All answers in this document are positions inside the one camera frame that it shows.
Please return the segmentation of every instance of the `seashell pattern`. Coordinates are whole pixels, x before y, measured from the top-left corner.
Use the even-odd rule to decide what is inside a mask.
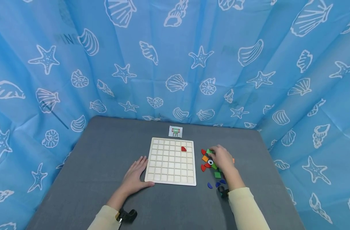
[[[201,82],[199,85],[200,91],[204,95],[212,95],[214,92],[216,92],[217,88],[214,85],[216,83],[216,78],[208,78]]]
[[[189,112],[182,111],[179,107],[175,108],[172,112],[174,117],[180,121],[189,116]]]
[[[137,11],[132,0],[105,0],[105,8],[110,21],[123,28],[128,27],[133,12]]]
[[[311,92],[310,89],[310,78],[303,78],[297,81],[294,87],[292,87],[288,91],[288,96],[293,94],[300,94],[300,96],[303,96],[307,94],[308,92]]]
[[[296,137],[296,133],[293,130],[288,131],[283,138],[281,139],[281,143],[284,146],[290,146],[294,143]]]
[[[324,141],[324,138],[328,135],[328,130],[330,126],[330,124],[327,124],[323,126],[316,126],[314,128],[313,143],[316,149],[322,146],[322,142]]]
[[[38,88],[36,98],[43,113],[51,113],[56,103],[60,102],[59,93],[52,93],[46,89]]]
[[[100,43],[95,34],[87,28],[84,28],[83,34],[78,36],[79,43],[83,46],[89,56],[94,56],[100,50]]]
[[[73,120],[70,124],[71,130],[74,132],[81,132],[86,126],[86,117],[84,115],[80,116],[78,119]]]
[[[142,50],[143,56],[147,59],[152,60],[154,65],[158,65],[158,56],[156,49],[152,45],[143,41],[139,41],[139,46]]]
[[[276,113],[274,113],[272,119],[280,126],[284,126],[290,122],[284,110],[279,110]]]
[[[213,109],[208,109],[203,111],[202,109],[197,112],[197,115],[201,121],[207,121],[209,119],[212,119],[214,117],[214,110]]]
[[[324,105],[325,102],[326,101],[324,99],[320,99],[320,101],[313,106],[313,109],[310,112],[308,112],[308,117],[311,117],[317,114],[317,112],[319,111],[319,107]]]
[[[71,74],[71,84],[76,88],[83,88],[89,84],[89,80],[80,70],[76,70]]]
[[[307,35],[320,23],[327,21],[332,7],[333,4],[327,6],[324,0],[310,0],[293,21],[291,32],[301,38]]]
[[[297,60],[296,66],[300,68],[300,73],[304,73],[313,61],[313,55],[309,51],[303,50]]]
[[[46,148],[53,148],[59,143],[59,134],[56,130],[49,130],[45,133],[45,138],[42,140],[42,145]]]
[[[166,88],[170,90],[170,92],[176,92],[178,90],[184,91],[187,85],[188,83],[184,81],[180,74],[172,75],[166,80]]]
[[[90,109],[94,109],[98,113],[105,113],[107,108],[100,100],[95,100],[94,102],[90,102]]]
[[[105,93],[107,93],[108,95],[111,95],[113,97],[114,96],[114,93],[111,91],[111,89],[108,87],[107,84],[105,84],[103,81],[101,81],[100,79],[98,79],[98,82],[97,82],[97,88],[104,91]]]
[[[20,98],[25,99],[24,92],[10,81],[0,81],[0,99]]]
[[[241,47],[237,53],[238,61],[242,66],[247,66],[252,63],[262,52],[264,42],[259,39],[254,46]]]

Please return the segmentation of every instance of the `green square piece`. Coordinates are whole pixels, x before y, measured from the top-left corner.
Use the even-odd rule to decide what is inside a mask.
[[[220,178],[221,178],[221,173],[220,173],[220,172],[215,172],[215,173],[214,173],[214,176],[215,176],[216,178],[219,178],[219,179],[220,179]]]

